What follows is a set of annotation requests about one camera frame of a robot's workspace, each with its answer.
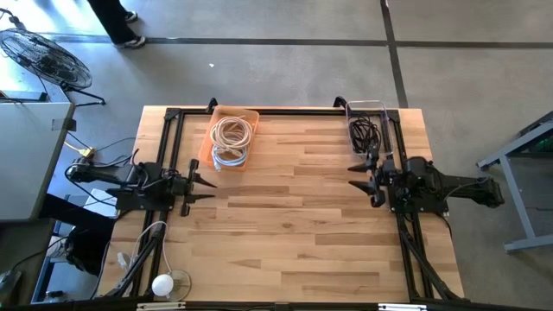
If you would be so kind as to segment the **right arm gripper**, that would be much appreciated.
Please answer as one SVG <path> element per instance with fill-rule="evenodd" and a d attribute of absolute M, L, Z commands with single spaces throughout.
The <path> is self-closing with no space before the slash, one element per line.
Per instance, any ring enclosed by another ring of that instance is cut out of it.
<path fill-rule="evenodd" d="M 347 169 L 348 171 L 359 173 L 372 172 L 372 177 L 368 181 L 349 181 L 348 183 L 371 196 L 373 207 L 381 207 L 385 203 L 385 192 L 381 187 L 392 186 L 397 175 L 397 168 L 393 158 L 386 157 L 380 166 L 378 166 L 378 160 L 379 153 L 375 149 L 372 149 L 370 151 L 370 161 Z"/>

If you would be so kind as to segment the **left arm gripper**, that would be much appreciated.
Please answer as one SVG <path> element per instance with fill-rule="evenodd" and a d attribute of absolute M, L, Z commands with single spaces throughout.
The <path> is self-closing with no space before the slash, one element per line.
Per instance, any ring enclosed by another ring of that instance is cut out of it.
<path fill-rule="evenodd" d="M 195 174 L 198 167 L 199 161 L 197 159 L 191 159 L 188 165 L 188 174 L 186 176 L 182 176 L 181 174 L 174 175 L 172 192 L 175 196 L 183 197 L 181 216 L 188 216 L 190 213 L 190 205 L 193 202 L 191 195 L 194 189 Z M 214 184 L 203 179 L 199 173 L 196 174 L 196 182 L 207 187 L 216 188 Z M 195 202 L 211 198 L 215 198 L 215 195 L 198 194 L 195 196 Z"/>

